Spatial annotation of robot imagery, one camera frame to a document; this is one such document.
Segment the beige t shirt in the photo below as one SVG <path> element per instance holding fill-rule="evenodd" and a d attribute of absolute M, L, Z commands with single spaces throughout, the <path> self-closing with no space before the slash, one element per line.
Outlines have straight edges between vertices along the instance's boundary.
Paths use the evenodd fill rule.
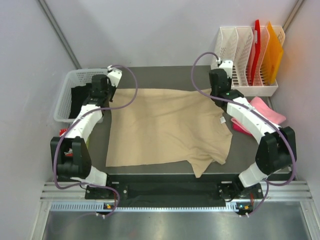
<path fill-rule="evenodd" d="M 187 161 L 199 178 L 227 161 L 233 135 L 223 111 L 197 91 L 119 89 L 110 105 L 107 167 Z"/>

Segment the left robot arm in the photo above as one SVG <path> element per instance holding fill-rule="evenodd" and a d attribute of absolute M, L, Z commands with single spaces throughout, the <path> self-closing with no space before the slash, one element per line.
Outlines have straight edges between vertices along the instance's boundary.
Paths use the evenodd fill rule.
<path fill-rule="evenodd" d="M 104 117 L 117 90 L 121 74 L 99 73 L 91 77 L 84 89 L 76 87 L 71 92 L 73 122 L 59 137 L 50 141 L 54 181 L 70 178 L 79 184 L 92 185 L 102 198 L 114 191 L 107 182 L 108 175 L 92 165 L 87 141 L 95 125 Z"/>

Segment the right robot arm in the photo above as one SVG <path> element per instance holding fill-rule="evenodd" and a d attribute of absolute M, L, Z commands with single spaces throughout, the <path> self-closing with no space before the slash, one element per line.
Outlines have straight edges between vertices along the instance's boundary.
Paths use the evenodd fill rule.
<path fill-rule="evenodd" d="M 255 162 L 232 182 L 234 194 L 245 198 L 251 193 L 252 186 L 288 166 L 292 166 L 292 173 L 295 174 L 295 131 L 289 126 L 281 127 L 267 120 L 242 93 L 231 88 L 232 80 L 224 69 L 211 70 L 209 82 L 210 97 L 215 104 L 238 120 L 258 143 Z"/>

